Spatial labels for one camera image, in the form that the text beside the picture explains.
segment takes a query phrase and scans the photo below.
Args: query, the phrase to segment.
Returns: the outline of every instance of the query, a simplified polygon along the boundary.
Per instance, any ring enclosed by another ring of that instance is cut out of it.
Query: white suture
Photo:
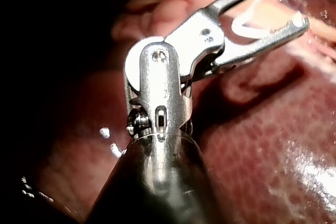
[[[113,144],[110,145],[110,149],[111,149],[112,154],[113,154],[115,157],[117,157],[117,158],[121,157],[121,155],[124,154],[124,152],[125,152],[125,150],[124,150],[123,152],[121,152],[121,151],[118,149],[118,147],[117,147],[117,145],[116,145],[115,143],[113,143]]]
[[[262,39],[270,35],[270,29],[244,26],[252,19],[254,10],[260,1],[261,0],[254,0],[245,12],[232,21],[231,29],[236,35],[251,39]]]
[[[110,129],[107,128],[107,127],[103,127],[103,128],[101,128],[101,129],[99,130],[99,133],[100,133],[100,135],[101,135],[103,138],[105,138],[105,139],[108,139],[108,138],[110,138],[110,136],[111,136]]]

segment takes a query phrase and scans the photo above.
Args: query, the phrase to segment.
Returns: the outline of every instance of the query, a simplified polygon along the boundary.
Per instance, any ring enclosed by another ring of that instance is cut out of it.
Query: screw
[[[153,61],[158,62],[159,60],[161,62],[164,62],[166,60],[166,54],[162,50],[157,50],[152,54]]]
[[[206,39],[204,40],[204,42],[212,42],[214,41],[214,38],[210,36],[211,30],[210,29],[203,29],[201,31],[201,36],[206,37]]]

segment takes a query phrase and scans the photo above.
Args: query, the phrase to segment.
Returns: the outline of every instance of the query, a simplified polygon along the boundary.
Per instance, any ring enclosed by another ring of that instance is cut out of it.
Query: dark background
[[[51,138],[47,108],[60,88],[97,70],[128,0],[3,0],[3,223],[74,223],[21,193],[27,153]]]

